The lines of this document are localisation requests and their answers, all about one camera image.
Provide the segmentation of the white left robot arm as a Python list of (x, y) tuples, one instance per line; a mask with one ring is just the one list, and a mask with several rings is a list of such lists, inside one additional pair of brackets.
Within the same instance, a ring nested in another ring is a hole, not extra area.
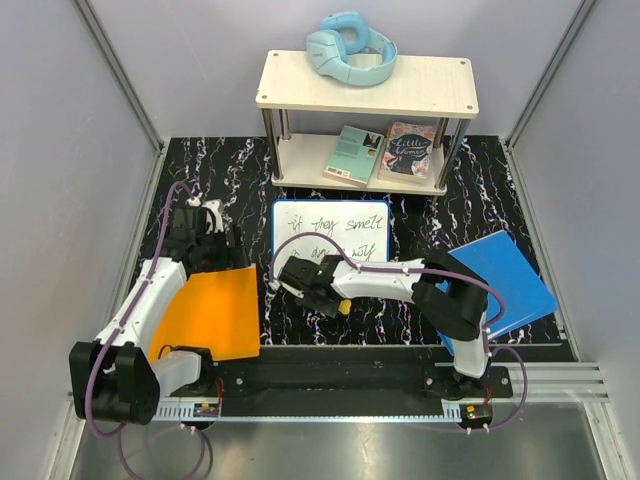
[(159, 403), (220, 386), (218, 361), (259, 352), (256, 268), (218, 200), (176, 208), (109, 324), (69, 354), (73, 403), (85, 420), (148, 424)]

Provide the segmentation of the blue-framed whiteboard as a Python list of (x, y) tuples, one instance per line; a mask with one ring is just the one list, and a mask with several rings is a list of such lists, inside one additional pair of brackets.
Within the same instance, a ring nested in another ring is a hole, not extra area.
[(391, 211), (381, 200), (277, 200), (272, 205), (274, 268), (296, 256), (316, 263), (337, 249), (325, 235), (356, 260), (390, 260)]

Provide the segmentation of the yellow whiteboard eraser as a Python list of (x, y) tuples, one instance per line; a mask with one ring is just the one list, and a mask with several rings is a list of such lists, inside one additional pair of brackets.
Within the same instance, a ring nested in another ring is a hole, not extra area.
[(351, 311), (351, 304), (352, 302), (348, 299), (342, 300), (338, 306), (338, 313), (343, 316), (348, 315)]

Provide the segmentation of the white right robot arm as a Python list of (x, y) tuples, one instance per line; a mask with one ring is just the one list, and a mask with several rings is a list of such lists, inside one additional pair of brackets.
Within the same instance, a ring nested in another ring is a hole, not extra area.
[(357, 298), (412, 304), (450, 340), (457, 390), (472, 397), (490, 383), (484, 322), (492, 291), (448, 253), (404, 262), (365, 262), (343, 254), (326, 255), (318, 262), (291, 256), (275, 280), (302, 306), (328, 317)]

